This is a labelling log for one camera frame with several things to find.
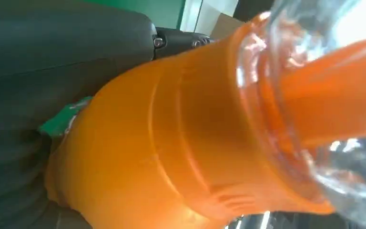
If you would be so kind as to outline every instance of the green wall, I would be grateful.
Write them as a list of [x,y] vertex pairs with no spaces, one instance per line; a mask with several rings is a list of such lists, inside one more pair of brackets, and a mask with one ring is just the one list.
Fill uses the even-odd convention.
[[177,29],[185,0],[87,0],[147,15],[157,27]]

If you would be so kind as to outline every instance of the dark gray fabric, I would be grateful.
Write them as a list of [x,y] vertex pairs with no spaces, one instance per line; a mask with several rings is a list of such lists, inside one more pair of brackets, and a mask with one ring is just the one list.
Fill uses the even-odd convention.
[[46,198],[51,139],[37,129],[153,58],[143,15],[71,1],[0,0],[0,228],[88,229]]

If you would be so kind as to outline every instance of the orange bottle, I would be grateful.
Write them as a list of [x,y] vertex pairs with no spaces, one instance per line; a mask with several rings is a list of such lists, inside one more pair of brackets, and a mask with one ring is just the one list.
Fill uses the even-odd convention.
[[[303,28],[276,12],[103,87],[50,158],[50,198],[95,229],[221,229],[268,210],[341,211],[333,190],[350,180],[325,177],[321,146],[366,136],[366,39],[312,61],[313,49],[294,45]],[[278,30],[291,36],[278,41]]]

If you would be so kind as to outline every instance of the plastic bottle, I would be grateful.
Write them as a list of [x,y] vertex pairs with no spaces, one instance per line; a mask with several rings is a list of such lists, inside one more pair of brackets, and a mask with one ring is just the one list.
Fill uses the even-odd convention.
[[95,229],[335,209],[366,225],[366,36],[336,37],[359,2],[276,1],[269,20],[118,76],[51,156],[50,197]]

